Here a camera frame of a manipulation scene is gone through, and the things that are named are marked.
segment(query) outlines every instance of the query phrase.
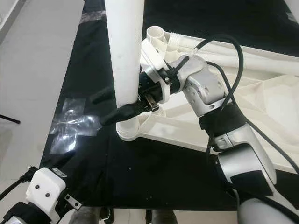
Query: black connector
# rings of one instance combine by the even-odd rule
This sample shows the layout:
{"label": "black connector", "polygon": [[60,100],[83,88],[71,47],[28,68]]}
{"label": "black connector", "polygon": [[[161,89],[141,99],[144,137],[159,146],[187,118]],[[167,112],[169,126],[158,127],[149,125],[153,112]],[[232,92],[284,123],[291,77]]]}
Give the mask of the black connector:
{"label": "black connector", "polygon": [[38,168],[30,166],[29,170],[26,173],[24,173],[24,175],[21,176],[19,179],[22,181],[22,183],[31,181],[36,171],[38,171]]}
{"label": "black connector", "polygon": [[3,217],[7,222],[11,217],[19,217],[28,224],[49,224],[51,219],[33,203],[18,202]]}

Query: metal clamp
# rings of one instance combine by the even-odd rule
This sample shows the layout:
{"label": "metal clamp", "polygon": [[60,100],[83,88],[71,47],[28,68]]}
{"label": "metal clamp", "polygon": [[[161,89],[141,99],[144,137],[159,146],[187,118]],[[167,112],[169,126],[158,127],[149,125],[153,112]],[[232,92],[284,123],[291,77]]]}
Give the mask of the metal clamp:
{"label": "metal clamp", "polygon": [[150,94],[145,94],[144,98],[146,99],[147,104],[149,105],[148,111],[157,111],[159,109],[159,105],[156,103],[152,95]]}

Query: black velcro strap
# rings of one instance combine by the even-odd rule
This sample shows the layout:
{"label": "black velcro strap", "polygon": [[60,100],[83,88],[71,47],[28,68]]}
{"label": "black velcro strap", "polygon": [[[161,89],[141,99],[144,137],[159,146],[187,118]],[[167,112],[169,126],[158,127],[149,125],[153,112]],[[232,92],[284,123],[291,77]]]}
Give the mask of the black velcro strap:
{"label": "black velcro strap", "polygon": [[13,216],[23,219],[27,224],[47,224],[51,221],[40,208],[32,203],[25,204],[23,202],[18,202],[3,218],[8,221]]}
{"label": "black velcro strap", "polygon": [[216,109],[199,118],[202,130],[209,136],[219,136],[233,131],[246,123],[246,118],[237,105],[227,104],[223,110]]}
{"label": "black velcro strap", "polygon": [[263,196],[272,196],[273,193],[265,180],[261,170],[250,171],[230,178],[235,186],[249,192]]}

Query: metal bracket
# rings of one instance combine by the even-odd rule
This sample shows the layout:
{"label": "metal bracket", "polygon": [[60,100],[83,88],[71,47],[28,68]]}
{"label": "metal bracket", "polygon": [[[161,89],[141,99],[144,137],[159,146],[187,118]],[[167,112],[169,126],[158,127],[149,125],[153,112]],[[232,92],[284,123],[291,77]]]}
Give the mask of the metal bracket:
{"label": "metal bracket", "polygon": [[64,198],[74,209],[79,210],[81,208],[82,204],[72,196],[67,194]]}
{"label": "metal bracket", "polygon": [[59,170],[58,168],[53,168],[52,171],[57,174],[58,176],[60,176],[61,178],[65,178],[67,177],[67,175],[62,172],[61,170]]}
{"label": "metal bracket", "polygon": [[154,98],[152,97],[152,95],[150,94],[145,94],[144,98],[146,99],[146,102],[149,105],[149,111],[157,111],[159,109],[159,105],[156,103],[156,101],[154,100]]}

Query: transparent tape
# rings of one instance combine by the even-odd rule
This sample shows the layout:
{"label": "transparent tape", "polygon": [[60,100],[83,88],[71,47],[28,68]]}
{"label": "transparent tape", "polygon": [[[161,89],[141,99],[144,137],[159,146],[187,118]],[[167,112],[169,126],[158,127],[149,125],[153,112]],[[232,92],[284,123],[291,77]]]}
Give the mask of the transparent tape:
{"label": "transparent tape", "polygon": [[83,13],[81,16],[80,24],[89,21],[106,20],[106,11],[96,11]]}
{"label": "transparent tape", "polygon": [[63,154],[73,150],[78,136],[96,136],[101,128],[95,115],[84,115],[85,99],[65,99],[61,114],[55,114],[50,134],[55,134],[50,154]]}

